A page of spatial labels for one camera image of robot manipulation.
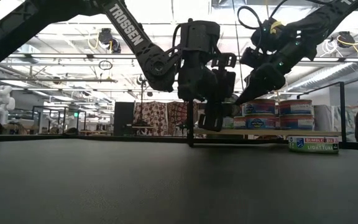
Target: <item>patterned curtain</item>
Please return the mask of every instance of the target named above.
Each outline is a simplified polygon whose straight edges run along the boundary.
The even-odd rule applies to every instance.
[[[168,106],[168,134],[173,136],[176,125],[183,124],[187,120],[187,103],[171,102]],[[198,117],[198,105],[193,103],[193,117],[196,122]]]
[[[140,118],[140,103],[135,104],[134,123]],[[147,136],[168,135],[167,105],[156,101],[143,103],[143,120],[151,127]]]

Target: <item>table surface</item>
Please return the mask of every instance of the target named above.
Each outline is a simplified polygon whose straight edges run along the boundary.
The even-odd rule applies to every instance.
[[[0,142],[0,223],[358,223],[358,151]]]

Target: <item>trossen logo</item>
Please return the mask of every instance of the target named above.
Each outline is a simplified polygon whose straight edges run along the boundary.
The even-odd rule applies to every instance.
[[[143,42],[143,38],[140,36],[139,32],[117,4],[115,4],[109,11],[135,46]]]

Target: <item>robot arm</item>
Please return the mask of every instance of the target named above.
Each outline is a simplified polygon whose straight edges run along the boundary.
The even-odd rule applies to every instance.
[[[53,22],[67,21],[77,15],[105,14],[135,54],[154,90],[173,91],[178,76],[178,96],[185,101],[207,99],[210,111],[220,111],[220,103],[231,96],[236,74],[225,67],[234,67],[236,56],[221,53],[217,42],[220,26],[215,22],[193,21],[180,24],[180,44],[164,52],[152,43],[124,0],[26,0],[0,20],[0,61]],[[210,70],[206,64],[212,60]],[[221,129],[220,113],[206,115],[206,129]]]
[[[285,84],[284,75],[304,57],[313,60],[317,45],[322,43],[336,27],[358,8],[358,0],[333,0],[315,10],[304,19],[282,25],[273,18],[262,24],[252,35],[252,43],[272,55],[246,49],[240,63],[253,69],[246,78],[247,88],[237,104],[260,97]]]

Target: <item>white wall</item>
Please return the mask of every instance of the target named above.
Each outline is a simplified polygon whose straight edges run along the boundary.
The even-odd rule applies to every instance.
[[[330,88],[331,105],[339,105],[339,87],[334,86]],[[346,106],[358,105],[358,82],[345,85],[345,104]]]
[[[309,93],[308,95],[302,95],[301,100],[313,100],[314,105],[330,105],[330,89],[325,88],[322,90],[318,90],[312,93]],[[291,100],[296,99],[296,95],[292,95]]]
[[[42,106],[44,100],[38,95],[26,94],[23,91],[12,91],[11,97],[16,101],[16,109],[32,110],[33,106]]]

